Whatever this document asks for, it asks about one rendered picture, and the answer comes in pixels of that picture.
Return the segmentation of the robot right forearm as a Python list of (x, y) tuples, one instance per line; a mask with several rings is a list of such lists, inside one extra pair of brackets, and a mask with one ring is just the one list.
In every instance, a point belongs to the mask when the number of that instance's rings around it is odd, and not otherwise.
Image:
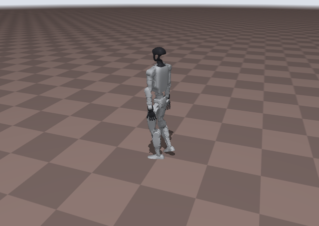
[(169, 98), (170, 87), (171, 87), (171, 83), (170, 83), (169, 85), (167, 85), (167, 89), (166, 89), (166, 91), (164, 92), (164, 93), (165, 93), (166, 98)]

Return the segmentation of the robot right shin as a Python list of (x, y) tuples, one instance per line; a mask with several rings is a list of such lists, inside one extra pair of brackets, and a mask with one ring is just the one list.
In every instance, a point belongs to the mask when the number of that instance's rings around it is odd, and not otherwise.
[[(164, 120), (165, 121), (165, 120)], [(169, 131), (168, 131), (168, 127), (166, 125), (166, 121), (165, 121), (165, 127), (159, 127), (159, 129), (161, 130), (161, 135), (162, 137), (164, 138), (165, 140), (165, 143), (167, 145), (167, 148), (169, 148), (171, 146), (171, 143), (170, 143), (170, 139), (169, 139)]]

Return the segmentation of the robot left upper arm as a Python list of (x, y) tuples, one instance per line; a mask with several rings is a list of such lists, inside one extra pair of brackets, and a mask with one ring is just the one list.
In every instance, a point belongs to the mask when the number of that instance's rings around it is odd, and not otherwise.
[(153, 89), (153, 77), (155, 76), (155, 73), (156, 73), (155, 68), (150, 68), (146, 71), (147, 85), (148, 85), (146, 88), (149, 88), (151, 92)]

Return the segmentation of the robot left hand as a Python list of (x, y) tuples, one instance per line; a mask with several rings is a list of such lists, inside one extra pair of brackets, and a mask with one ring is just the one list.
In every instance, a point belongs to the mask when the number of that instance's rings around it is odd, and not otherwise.
[[(153, 108), (153, 106), (152, 106), (152, 108)], [(149, 116), (149, 119), (152, 120), (152, 121), (157, 119), (153, 110), (154, 110), (154, 108), (152, 110), (148, 109), (149, 112), (148, 112), (148, 115), (147, 115), (147, 118)], [(154, 117), (155, 117), (155, 119), (154, 119)]]

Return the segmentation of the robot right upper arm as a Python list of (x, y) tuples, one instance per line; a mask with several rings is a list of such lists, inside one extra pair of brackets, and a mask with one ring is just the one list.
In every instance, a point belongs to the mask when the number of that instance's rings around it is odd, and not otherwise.
[(171, 83), (171, 68), (172, 66), (170, 64), (167, 64), (169, 67), (169, 74), (168, 74), (168, 85)]

